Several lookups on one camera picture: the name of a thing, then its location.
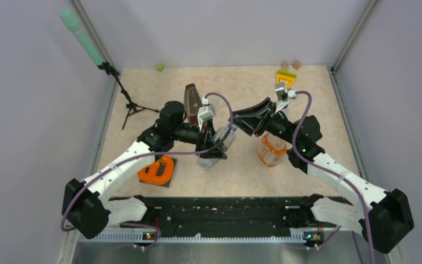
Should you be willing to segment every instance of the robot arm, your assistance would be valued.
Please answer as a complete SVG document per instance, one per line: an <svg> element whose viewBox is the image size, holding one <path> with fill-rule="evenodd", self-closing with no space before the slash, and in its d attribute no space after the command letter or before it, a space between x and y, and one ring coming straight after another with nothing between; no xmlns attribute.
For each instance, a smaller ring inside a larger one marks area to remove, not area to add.
<svg viewBox="0 0 422 264"><path fill-rule="evenodd" d="M254 107L234 111L234 124L250 136L260 136L267 131L291 142L299 121L290 122L280 110L289 104L289 98L295 97L295 92L279 83L276 84L276 93L277 102L266 98ZM227 158L222 146L212 139L215 134L212 122L214 108L205 100L204 107L198 113L199 127L184 123L184 110L180 102L167 102L155 124L146 129L115 161L82 181L73 179L67 183L62 214L86 238L94 238L108 225L143 219L147 207L139 199L109 199L138 171L171 150L174 141L195 144L195 151L202 158ZM303 121L295 144L310 163L301 160L293 149L287 150L288 158L295 168L325 182L351 204L313 194L301 203L303 214L315 221L351 229L367 240L363 208L356 192L344 181L348 179L360 191L367 205L374 248L388 253L414 228L406 195L398 189L388 192L338 164L316 144L321 138L319 122L315 116L308 116ZM316 165L336 172L341 178Z"/></svg>
<svg viewBox="0 0 422 264"><path fill-rule="evenodd" d="M288 104L288 98L293 98L290 95L295 92L287 90L284 84L279 83L276 84L276 93L278 102L266 98L254 107L234 111L234 122L250 136L260 136L267 131L291 143L299 121L292 123L278 111L280 105ZM367 205L374 248L379 252L389 253L414 228L407 196L398 189L388 192L375 186L338 164L316 144L321 138L316 117L306 117L295 144L300 154L314 165L301 160L293 149L287 150L288 158L295 168L337 190L351 205L314 194L307 197L301 207L306 210L307 217L348 228L362 234L367 240L363 208L357 193L344 181L347 179L360 191ZM316 165L334 171L341 177L321 170Z"/></svg>
<svg viewBox="0 0 422 264"><path fill-rule="evenodd" d="M184 105L180 102L167 102L155 124L146 129L118 158L82 181L73 179L67 183L62 214L66 214L67 220L86 238L94 238L106 226L140 221L143 218L147 207L139 199L109 199L141 169L172 149L174 141L195 144L195 151L202 158L227 158L222 147L216 145L212 139L215 134L212 118L203 121L204 126L200 130L184 123L184 110ZM66 212L83 188L85 190Z"/></svg>

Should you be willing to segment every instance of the green microphone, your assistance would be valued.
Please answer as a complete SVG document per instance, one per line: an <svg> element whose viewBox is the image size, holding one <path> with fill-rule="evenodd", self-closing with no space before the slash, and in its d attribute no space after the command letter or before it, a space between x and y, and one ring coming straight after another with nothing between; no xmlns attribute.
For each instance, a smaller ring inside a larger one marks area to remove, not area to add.
<svg viewBox="0 0 422 264"><path fill-rule="evenodd" d="M83 29L79 18L70 9L66 9L59 14L64 25L75 35L79 43L85 49L86 53L91 57L96 66L101 66L104 62L101 55L99 55L93 42L88 37L88 34Z"/></svg>

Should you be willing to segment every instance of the orange-tinted container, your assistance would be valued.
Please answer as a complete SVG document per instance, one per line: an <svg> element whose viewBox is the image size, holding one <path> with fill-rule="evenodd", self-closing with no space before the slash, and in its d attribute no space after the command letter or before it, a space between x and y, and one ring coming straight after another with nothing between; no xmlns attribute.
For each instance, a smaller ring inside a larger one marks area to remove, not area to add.
<svg viewBox="0 0 422 264"><path fill-rule="evenodd" d="M281 163L287 156L285 141L267 133L261 138L258 146L258 157L266 166L273 167Z"/></svg>

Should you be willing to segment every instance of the metal frame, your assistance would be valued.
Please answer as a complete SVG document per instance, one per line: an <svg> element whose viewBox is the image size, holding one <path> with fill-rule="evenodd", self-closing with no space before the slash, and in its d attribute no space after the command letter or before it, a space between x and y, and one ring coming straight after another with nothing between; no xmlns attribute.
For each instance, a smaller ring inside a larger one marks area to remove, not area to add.
<svg viewBox="0 0 422 264"><path fill-rule="evenodd" d="M338 80L337 73L341 69L345 59L348 57L350 50L355 45L356 40L361 35L363 29L365 28L369 18L376 10L380 0L370 0L367 7L365 8L362 16L357 22L355 29L352 31L352 34L345 43L341 53L336 59L334 66L331 68L328 67L329 75L332 82L332 87L334 88L334 93L336 94L339 108L341 111L342 119L347 130L347 135L352 146L353 155L355 161L357 162L357 167L360 172L360 176L369 181L369 172L371 171L367 164L364 162L364 152L362 151L361 143L357 136L357 130L355 128L354 122L352 121L352 116L348 109L348 103L346 102L345 95L342 89L342 86ZM390 264L410 264L410 260L407 255L407 250L405 249L403 243L399 243L389 254L387 254Z"/></svg>
<svg viewBox="0 0 422 264"><path fill-rule="evenodd" d="M92 239L86 239L80 234L79 242L83 243L152 243L150 240L143 239L142 231L128 230L104 230L101 234ZM192 237L172 237L160 238L160 243L306 243L304 231L291 230L290 236L268 237L268 238L203 238L198 233Z"/></svg>
<svg viewBox="0 0 422 264"><path fill-rule="evenodd" d="M350 34L350 37L348 38L347 42L345 43L341 53L336 59L336 62L334 63L334 66L332 67L332 72L337 73L342 66L344 60L347 58L349 51L355 44L355 41L357 40L358 36L360 36L364 26L368 22L368 19L371 17L371 14L376 9L377 4L381 2L381 0L370 0L367 7L363 11L362 16L357 22L357 25L355 26L355 29L353 29L352 33Z"/></svg>
<svg viewBox="0 0 422 264"><path fill-rule="evenodd" d="M101 41L101 38L98 36L94 26L92 25L88 15L85 12L85 9L83 8L82 4L80 3L80 0L69 0L72 5L75 8L75 11L77 15L79 16L80 20L82 21L83 25L86 28L86 31L88 35L93 40L95 46L100 51L103 58L107 61L110 61L113 66L114 62L109 56L109 53L107 52L107 49L105 48L104 44ZM354 154L354 157L356 159L356 163L360 172L360 176L363 177L366 180L369 180L369 169L364 162L364 155L362 151L362 146L360 144L360 141L357 137L356 129L354 126L354 123L352 121L352 117L350 114L350 111L348 109L348 104L345 99L345 95L343 93L342 86L338 80L337 73L341 69L345 59L348 57L348 54L352 47L354 46L356 40L361 35L366 23L368 22L369 18L371 17L371 14L374 12L374 10L377 8L377 5L379 4L380 0L370 0L368 5L366 6L362 16L358 20L354 30L352 31L349 39L347 40L346 44L344 45L341 53L337 57L336 62L332 67L328 67L328 71L330 74L332 87L334 88L334 92L339 104L339 108L341 111L342 118L344 120L344 124L347 130L348 138L350 141L350 144L352 146L352 151ZM104 122L102 126L102 130L99 134L98 138L98 144L96 146L95 156L93 157L93 167L91 169L91 173L94 173L97 170L99 159L101 157L101 152L103 149L104 144L104 138L107 133L110 115L112 113L112 109L114 106L115 96L117 93L118 86L116 83L113 85L111 97L109 99L109 105L108 109L104 116ZM72 258L75 253L75 248L77 241L81 238L81 234L79 232L69 232L64 234L64 239L62 242L62 245L60 247L59 256L57 259L57 264L70 264L72 262ZM393 249L388 254L388 260L391 264L409 264L409 260L406 254L406 250L402 243L396 246L395 249Z"/></svg>

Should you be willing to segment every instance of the green ball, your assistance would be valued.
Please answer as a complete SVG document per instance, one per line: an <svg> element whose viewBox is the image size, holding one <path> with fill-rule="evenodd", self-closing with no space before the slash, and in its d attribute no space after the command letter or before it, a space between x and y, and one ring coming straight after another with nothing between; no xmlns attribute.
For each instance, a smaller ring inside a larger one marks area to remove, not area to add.
<svg viewBox="0 0 422 264"><path fill-rule="evenodd" d="M162 71L164 70L164 65L162 65L162 64L158 64L158 65L156 66L156 70L157 70L158 72L162 72Z"/></svg>

